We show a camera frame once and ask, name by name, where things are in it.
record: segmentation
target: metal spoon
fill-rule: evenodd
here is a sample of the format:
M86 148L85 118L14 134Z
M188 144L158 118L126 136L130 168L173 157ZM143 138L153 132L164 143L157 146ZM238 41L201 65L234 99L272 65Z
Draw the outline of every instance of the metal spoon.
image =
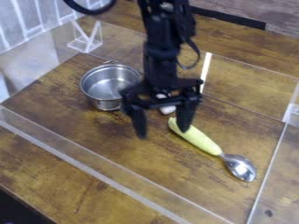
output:
M172 130L192 144L200 147L204 151L209 152L213 156L222 157L229 170L238 179L248 182L256 180L258 169L245 157L241 155L225 154L222 148L194 126L192 126L190 129L182 133L176 118L170 118L169 125Z

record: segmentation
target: spoon handle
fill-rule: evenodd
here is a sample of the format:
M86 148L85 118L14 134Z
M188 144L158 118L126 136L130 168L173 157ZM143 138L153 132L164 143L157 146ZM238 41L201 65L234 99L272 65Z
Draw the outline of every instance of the spoon handle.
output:
M220 156L222 154L221 147L213 142L213 140L202 133L193 125L189 130L182 133L178 124L177 118L170 118L169 126L172 130L184 137L192 144L194 144L204 151L209 152L214 156Z

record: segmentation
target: black cable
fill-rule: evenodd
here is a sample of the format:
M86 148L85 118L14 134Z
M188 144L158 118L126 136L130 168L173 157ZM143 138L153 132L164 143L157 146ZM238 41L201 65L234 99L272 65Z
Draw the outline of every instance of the black cable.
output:
M105 11L107 11L107 10L114 6L114 4L117 3L117 1L118 1L118 0L111 0L110 3L109 3L105 7L99 8L99 9L97 9L97 10L90 10L90 9L85 8L83 6L81 6L81 5L75 2L75 0L63 0L63 2L65 2L65 3L66 3L66 4L67 4L75 11L78 11L78 12L81 12L81 13L83 13L83 14L87 14L87 15L98 15L98 14L103 13Z

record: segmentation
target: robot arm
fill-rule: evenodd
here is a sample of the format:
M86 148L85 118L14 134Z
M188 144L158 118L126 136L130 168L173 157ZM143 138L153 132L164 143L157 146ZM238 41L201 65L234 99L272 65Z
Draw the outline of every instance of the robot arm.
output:
M65 0L70 7L83 12L73 0ZM193 43L196 20L189 0L138 0L147 32L145 42L145 80L141 84L125 89L123 111L131 117L135 132L146 137L146 109L176 105L178 126L185 132L193 123L197 107L201 103L202 80L178 78L178 64L192 69L201 60L201 51ZM99 14L101 10L87 10L86 14ZM198 53L198 60L192 66L182 66L178 61L181 45L188 43ZM160 94L170 97L160 99Z

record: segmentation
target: metal pot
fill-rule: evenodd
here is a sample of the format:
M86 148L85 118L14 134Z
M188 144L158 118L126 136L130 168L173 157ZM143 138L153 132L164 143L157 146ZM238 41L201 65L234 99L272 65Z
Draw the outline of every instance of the metal pot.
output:
M139 81L139 72L133 67L106 64L86 73L81 80L81 89L97 109L119 110L122 103L119 91L134 86Z

